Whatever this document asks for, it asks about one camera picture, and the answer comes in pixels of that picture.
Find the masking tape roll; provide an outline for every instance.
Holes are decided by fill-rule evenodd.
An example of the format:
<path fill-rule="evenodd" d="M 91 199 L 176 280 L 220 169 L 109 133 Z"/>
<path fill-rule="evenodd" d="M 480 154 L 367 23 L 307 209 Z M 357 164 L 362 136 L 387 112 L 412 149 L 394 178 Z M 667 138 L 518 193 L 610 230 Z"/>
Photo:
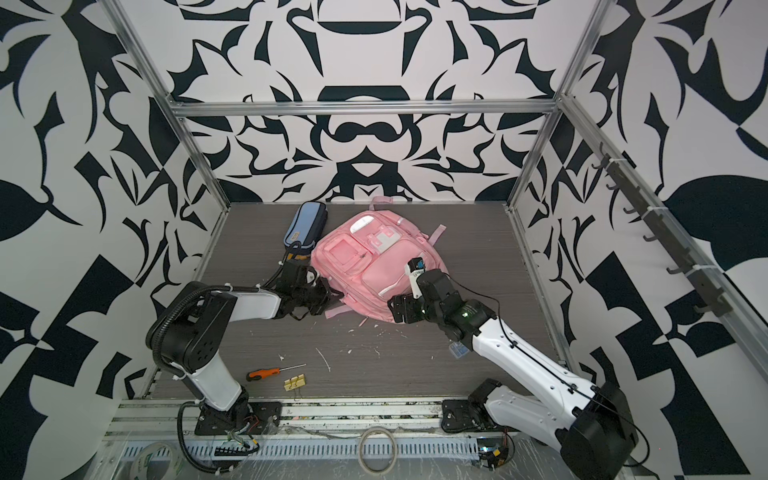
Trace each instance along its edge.
<path fill-rule="evenodd" d="M 170 461 L 168 463 L 168 469 L 161 477 L 161 480 L 174 480 L 179 475 L 179 470 L 181 470 L 182 457 L 176 447 L 164 442 L 155 442 L 151 445 L 147 445 L 141 450 L 139 456 L 136 457 L 131 464 L 131 480 L 147 480 L 149 463 L 152 461 L 152 458 L 162 452 L 163 449 L 168 450 Z"/>

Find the tape roll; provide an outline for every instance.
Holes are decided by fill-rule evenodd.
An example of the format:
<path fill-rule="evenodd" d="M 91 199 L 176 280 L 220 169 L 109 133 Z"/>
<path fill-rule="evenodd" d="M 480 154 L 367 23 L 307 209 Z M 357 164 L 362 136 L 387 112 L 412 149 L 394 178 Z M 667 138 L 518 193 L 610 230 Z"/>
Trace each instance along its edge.
<path fill-rule="evenodd" d="M 149 463 L 152 461 L 152 458 L 157 456 L 158 453 L 162 452 L 163 449 L 168 450 L 168 469 L 165 471 L 165 474 L 161 477 L 160 480 L 174 480 L 178 475 L 179 471 L 181 470 L 181 454 L 176 449 L 176 447 L 172 445 L 168 445 L 164 442 L 155 442 L 151 445 L 147 445 L 144 447 L 141 452 L 139 452 L 138 457 L 134 460 L 134 462 L 131 464 L 131 480 L 147 480 L 147 470 L 149 468 Z"/>
<path fill-rule="evenodd" d="M 366 465 L 366 461 L 362 459 L 362 444 L 365 443 L 366 439 L 374 433 L 383 433 L 392 443 L 392 461 L 383 470 L 374 470 L 373 468 L 370 468 L 368 465 Z M 362 437 L 360 437 L 360 443 L 357 445 L 357 461 L 359 462 L 362 470 L 368 475 L 378 477 L 390 473 L 392 469 L 395 468 L 395 462 L 397 462 L 397 441 L 395 440 L 395 437 L 392 436 L 392 433 L 389 430 L 384 429 L 383 427 L 371 427 L 370 429 L 367 429 L 366 432 L 362 434 Z"/>

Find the gray wooden floor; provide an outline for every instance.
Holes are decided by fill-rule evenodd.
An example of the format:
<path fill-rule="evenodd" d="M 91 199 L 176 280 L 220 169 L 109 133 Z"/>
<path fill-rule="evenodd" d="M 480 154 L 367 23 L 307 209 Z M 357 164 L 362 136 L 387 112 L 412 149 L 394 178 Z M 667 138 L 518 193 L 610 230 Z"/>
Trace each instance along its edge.
<path fill-rule="evenodd" d="M 249 285 L 263 282 L 285 252 L 285 234 L 297 205 L 236 204 L 214 248 L 203 281 Z M 544 317 L 525 270 L 510 221 L 500 203 L 397 204 L 388 206 L 429 234 L 441 223 L 448 229 L 435 248 L 452 277 L 501 301 L 502 319 L 545 355 L 556 359 Z M 329 205 L 325 232 L 366 206 Z M 459 289 L 462 296 L 473 295 Z M 479 298 L 491 308 L 495 302 Z M 432 323 L 402 325 L 344 313 L 332 319 L 244 320 L 231 323 L 220 346 L 221 357 L 252 396 L 287 397 L 289 373 L 306 375 L 304 397 L 465 396 L 484 379 L 525 390 L 503 370 L 469 353 L 455 359 L 450 341 Z M 259 382 L 245 383 L 252 370 L 307 365 Z M 163 374 L 153 398 L 186 398 L 181 382 Z"/>

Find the black and white patterned wall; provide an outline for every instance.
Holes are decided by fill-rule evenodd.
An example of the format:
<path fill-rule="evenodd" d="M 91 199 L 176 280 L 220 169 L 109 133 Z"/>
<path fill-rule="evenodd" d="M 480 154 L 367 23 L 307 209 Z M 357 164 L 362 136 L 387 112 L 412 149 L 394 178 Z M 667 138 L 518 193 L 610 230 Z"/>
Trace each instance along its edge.
<path fill-rule="evenodd" d="M 93 0 L 0 2 L 0 465 L 88 462 L 220 214 Z"/>
<path fill-rule="evenodd" d="M 168 90 L 186 102 L 551 98 L 593 6 L 124 2 Z M 196 140 L 232 201 L 506 200 L 541 115 L 197 122 Z"/>
<path fill-rule="evenodd" d="M 551 98 L 594 0 L 123 3 L 177 100 L 314 101 Z"/>
<path fill-rule="evenodd" d="M 766 315 L 762 2 L 619 0 L 575 89 L 596 124 Z M 518 205 L 582 371 L 617 382 L 657 478 L 765 478 L 768 386 L 561 121 Z M 634 452 L 643 458 L 646 445 Z"/>
<path fill-rule="evenodd" d="M 506 200 L 542 114 L 188 120 L 232 201 Z"/>
<path fill-rule="evenodd" d="M 620 0 L 574 94 L 763 317 L 768 4 Z"/>

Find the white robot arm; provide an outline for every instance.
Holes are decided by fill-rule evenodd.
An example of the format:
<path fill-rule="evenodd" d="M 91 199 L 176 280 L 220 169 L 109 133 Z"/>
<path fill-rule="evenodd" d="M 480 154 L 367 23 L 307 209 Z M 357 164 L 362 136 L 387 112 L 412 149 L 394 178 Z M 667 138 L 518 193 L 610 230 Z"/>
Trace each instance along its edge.
<path fill-rule="evenodd" d="M 627 399 L 617 386 L 598 388 L 553 362 L 486 305 L 464 301 L 448 275 L 424 271 L 422 259 L 410 260 L 406 273 L 419 298 L 398 295 L 389 301 L 396 322 L 437 323 L 448 338 L 502 367 L 535 397 L 486 380 L 469 396 L 473 416 L 480 423 L 492 420 L 482 426 L 510 427 L 546 443 L 579 478 L 615 478 L 637 444 Z"/>

